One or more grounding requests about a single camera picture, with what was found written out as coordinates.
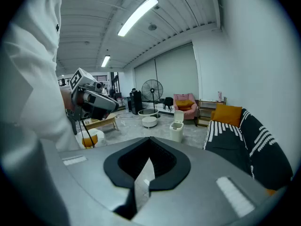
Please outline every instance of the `round white ottoman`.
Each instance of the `round white ottoman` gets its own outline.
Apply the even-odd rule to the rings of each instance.
[[[95,144],[95,147],[107,145],[107,141],[105,140],[104,133],[101,130],[93,128],[93,129],[89,130],[89,133],[90,133],[90,136],[97,135],[97,143]],[[85,130],[83,130],[83,136],[84,136],[84,138],[90,138],[88,133]],[[82,136],[81,132],[78,132],[77,135],[75,136],[81,149],[85,149],[85,146],[82,144],[83,136]]]
[[[153,116],[146,116],[142,119],[142,125],[145,127],[153,127],[157,124],[157,118]]]

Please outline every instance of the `black speaker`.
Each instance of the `black speaker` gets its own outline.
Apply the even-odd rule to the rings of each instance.
[[[142,110],[142,99],[141,92],[130,93],[131,104],[132,104],[132,113],[137,115],[140,110]]]

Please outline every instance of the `ceiling light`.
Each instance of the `ceiling light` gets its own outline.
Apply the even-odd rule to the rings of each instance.
[[[139,8],[130,16],[126,23],[122,26],[119,31],[119,36],[125,36],[126,33],[133,27],[133,25],[141,18],[148,10],[155,6],[159,1],[158,0],[145,0]]]
[[[103,63],[102,63],[102,67],[105,67],[105,66],[107,65],[107,63],[108,63],[110,57],[111,57],[110,55],[106,55],[106,56],[104,57],[104,60],[103,60]]]

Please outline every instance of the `pink armchair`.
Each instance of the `pink armchair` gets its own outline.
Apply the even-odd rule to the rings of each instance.
[[[194,117],[197,117],[197,113],[198,113],[198,105],[193,97],[193,94],[190,93],[190,94],[183,94],[183,95],[177,95],[177,94],[174,94],[174,110],[175,111],[178,111],[179,108],[177,107],[175,101],[176,100],[191,100],[192,102],[194,102],[194,104],[191,106],[191,109],[188,110],[188,111],[184,111],[184,119],[185,120],[192,120],[194,119]]]

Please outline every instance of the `black fan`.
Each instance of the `black fan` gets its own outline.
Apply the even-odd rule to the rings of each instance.
[[[163,86],[161,85],[161,83],[157,80],[146,81],[142,85],[141,92],[146,100],[153,102],[155,112],[155,101],[159,100],[163,94]]]

